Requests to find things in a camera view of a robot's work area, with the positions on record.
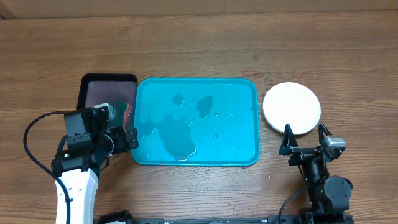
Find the white plate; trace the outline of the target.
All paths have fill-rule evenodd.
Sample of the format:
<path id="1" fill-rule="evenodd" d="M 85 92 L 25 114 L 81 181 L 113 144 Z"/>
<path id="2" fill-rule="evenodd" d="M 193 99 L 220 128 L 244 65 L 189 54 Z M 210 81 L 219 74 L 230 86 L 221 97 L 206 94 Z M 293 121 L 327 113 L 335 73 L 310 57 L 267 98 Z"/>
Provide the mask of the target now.
<path id="1" fill-rule="evenodd" d="M 283 133 L 289 124 L 295 135 L 310 132 L 320 121 L 321 105 L 314 92 L 295 82 L 283 82 L 270 88 L 262 103 L 268 124 Z"/>

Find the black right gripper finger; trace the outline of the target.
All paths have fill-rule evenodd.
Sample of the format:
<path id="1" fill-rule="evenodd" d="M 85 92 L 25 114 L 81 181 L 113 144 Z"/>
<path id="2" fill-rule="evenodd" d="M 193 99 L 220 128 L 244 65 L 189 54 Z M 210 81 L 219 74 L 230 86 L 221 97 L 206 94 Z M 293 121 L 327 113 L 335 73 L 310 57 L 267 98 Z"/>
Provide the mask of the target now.
<path id="1" fill-rule="evenodd" d="M 279 149 L 279 154 L 280 155 L 291 155 L 298 148 L 299 148 L 299 146 L 295 139 L 292 128 L 290 127 L 290 124 L 286 124 L 285 129 L 284 129 L 284 137 L 282 140 L 281 147 Z"/>
<path id="2" fill-rule="evenodd" d="M 318 138 L 319 140 L 324 140 L 326 136 L 330 136 L 331 132 L 326 128 L 323 123 L 318 125 Z"/>

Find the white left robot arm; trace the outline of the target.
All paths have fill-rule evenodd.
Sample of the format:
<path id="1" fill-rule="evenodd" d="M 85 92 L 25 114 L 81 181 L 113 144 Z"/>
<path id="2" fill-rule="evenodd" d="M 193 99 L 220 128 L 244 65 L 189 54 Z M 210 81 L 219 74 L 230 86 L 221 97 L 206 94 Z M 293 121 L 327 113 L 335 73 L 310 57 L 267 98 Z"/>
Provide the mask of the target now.
<path id="1" fill-rule="evenodd" d="M 93 223 L 100 173 L 114 154 L 138 147 L 130 119 L 132 106 L 123 101 L 67 112 L 62 137 L 51 166 L 57 177 L 56 222 Z"/>

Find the pink green scrub sponge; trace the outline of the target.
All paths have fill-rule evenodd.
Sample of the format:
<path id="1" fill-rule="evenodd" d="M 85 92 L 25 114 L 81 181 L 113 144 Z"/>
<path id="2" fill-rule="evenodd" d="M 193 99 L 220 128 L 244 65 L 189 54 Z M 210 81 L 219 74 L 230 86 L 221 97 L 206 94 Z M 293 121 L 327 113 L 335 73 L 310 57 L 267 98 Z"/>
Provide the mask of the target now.
<path id="1" fill-rule="evenodd" d="M 116 101 L 109 106 L 109 125 L 111 130 L 123 129 L 124 131 L 134 129 L 132 105 L 124 101 Z"/>

